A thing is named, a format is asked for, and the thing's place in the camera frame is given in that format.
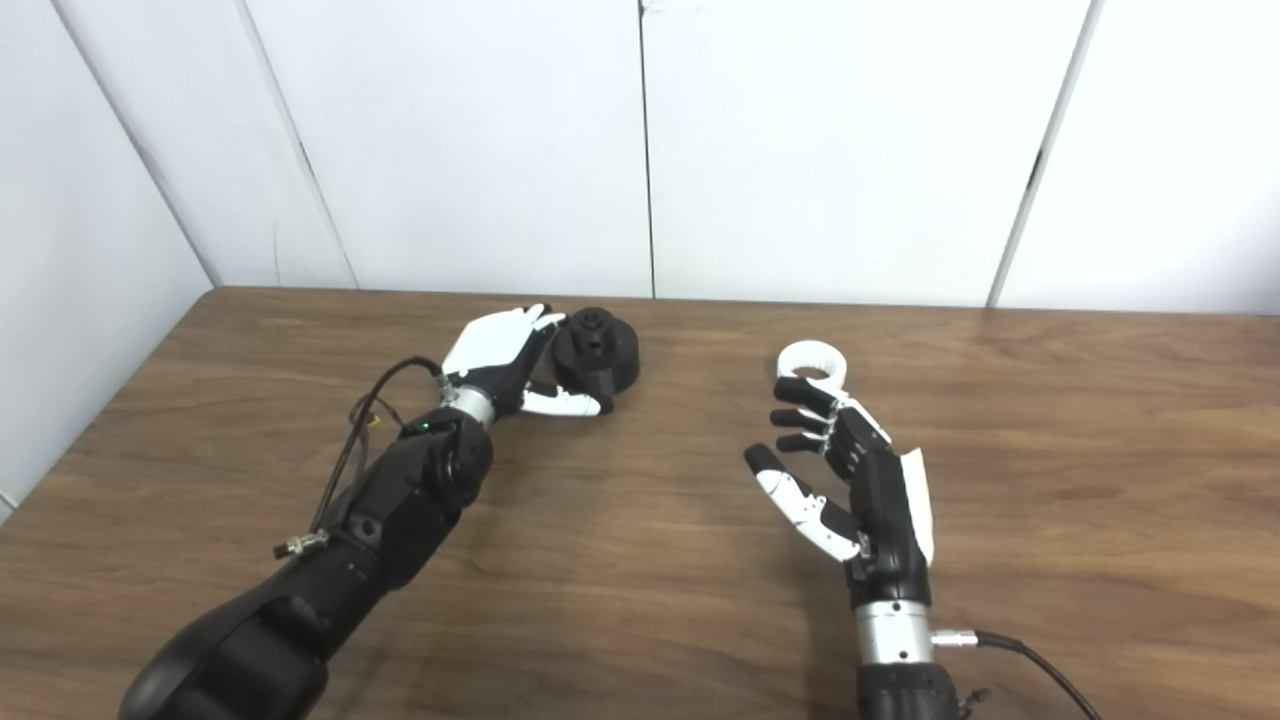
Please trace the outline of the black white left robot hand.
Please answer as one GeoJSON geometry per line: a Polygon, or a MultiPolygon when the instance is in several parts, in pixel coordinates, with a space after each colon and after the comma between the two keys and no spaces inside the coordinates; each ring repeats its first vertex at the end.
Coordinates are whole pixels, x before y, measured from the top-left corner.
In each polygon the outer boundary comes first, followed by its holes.
{"type": "Polygon", "coordinates": [[[518,413],[545,416],[603,416],[614,404],[534,378],[567,315],[547,305],[492,313],[471,320],[445,356],[444,405],[492,428],[518,413]]]}

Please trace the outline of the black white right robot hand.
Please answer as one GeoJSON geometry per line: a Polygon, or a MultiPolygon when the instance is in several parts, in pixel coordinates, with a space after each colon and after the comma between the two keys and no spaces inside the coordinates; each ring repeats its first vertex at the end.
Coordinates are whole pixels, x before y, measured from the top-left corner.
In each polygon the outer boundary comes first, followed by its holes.
{"type": "Polygon", "coordinates": [[[890,434],[851,395],[801,375],[774,383],[785,409],[771,423],[791,428],[773,447],[744,459],[765,496],[794,529],[841,564],[851,605],[933,603],[933,519],[923,452],[899,454],[890,434]],[[814,452],[847,488],[842,507],[791,473],[780,454],[814,452]]]}

